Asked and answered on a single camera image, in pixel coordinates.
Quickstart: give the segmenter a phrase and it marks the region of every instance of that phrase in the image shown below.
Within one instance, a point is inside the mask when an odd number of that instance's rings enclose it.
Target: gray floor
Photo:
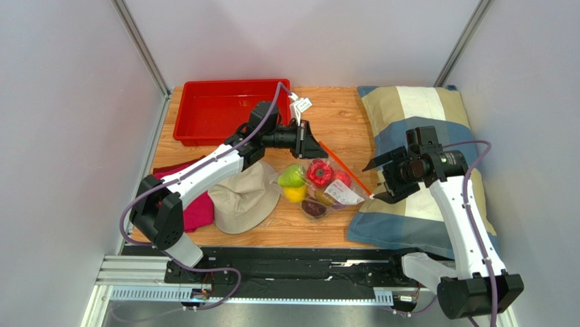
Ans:
[[[430,298],[421,298],[419,308],[427,305]],[[112,302],[115,314],[126,319],[150,317],[171,309],[178,308],[172,302]],[[260,327],[260,326],[433,326],[450,327],[451,322],[435,305],[425,315],[404,318],[394,316],[391,311],[378,307],[336,306],[336,305],[242,305],[224,304],[215,309],[194,313],[177,312],[158,320],[140,324],[123,324],[110,316],[103,324],[107,327],[117,326],[203,326],[203,327]]]

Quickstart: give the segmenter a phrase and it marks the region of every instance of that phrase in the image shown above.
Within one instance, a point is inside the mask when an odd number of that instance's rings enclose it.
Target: wood grain surface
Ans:
[[[361,172],[372,158],[374,141],[356,88],[297,87],[293,91],[301,97],[309,97],[314,104],[302,117],[310,121],[315,138],[335,152],[366,187],[374,189],[377,183],[376,173]],[[181,94],[182,88],[176,87],[153,159],[153,167],[172,166],[197,159],[216,148],[186,147],[173,139]],[[283,170],[293,162],[299,162],[292,158],[289,151],[278,149],[268,149],[263,160],[276,171]],[[212,224],[189,233],[189,237],[198,245],[227,247],[370,247],[346,239],[347,228],[359,206],[350,206],[315,221],[305,216],[296,204],[281,196],[276,209],[266,218],[264,225],[258,225],[245,233],[230,235]],[[133,238],[147,241],[138,230],[133,232]]]

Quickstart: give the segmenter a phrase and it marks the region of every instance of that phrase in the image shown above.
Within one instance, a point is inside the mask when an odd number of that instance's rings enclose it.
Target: plastic bag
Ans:
[[[276,179],[284,197],[313,219],[368,199],[349,169],[332,157],[292,164]]]

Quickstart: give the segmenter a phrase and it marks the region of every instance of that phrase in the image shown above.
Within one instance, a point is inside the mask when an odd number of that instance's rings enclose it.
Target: pillow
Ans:
[[[450,89],[358,87],[376,144],[374,156],[406,146],[405,132],[421,126],[435,126],[439,142],[443,145],[474,140],[461,95]],[[463,152],[469,165],[478,156],[475,144],[453,149]],[[385,191],[383,174],[377,172],[381,186],[374,190],[375,194]],[[471,179],[485,229],[498,250],[496,231],[487,220],[483,183],[477,169],[473,170]],[[441,212],[423,183],[421,191],[396,204],[366,201],[352,220],[347,239],[393,250],[416,247],[453,259],[451,241]]]

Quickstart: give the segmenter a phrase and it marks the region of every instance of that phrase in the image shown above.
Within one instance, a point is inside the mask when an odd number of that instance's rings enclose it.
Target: hat brim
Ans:
[[[270,165],[261,161],[256,164],[261,164],[265,172],[263,177],[265,192],[259,203],[245,213],[236,216],[226,215],[214,206],[215,224],[217,228],[226,234],[239,234],[256,227],[264,219],[268,218],[268,215],[274,211],[280,200],[280,193],[270,183],[270,177],[276,174],[276,171]]]

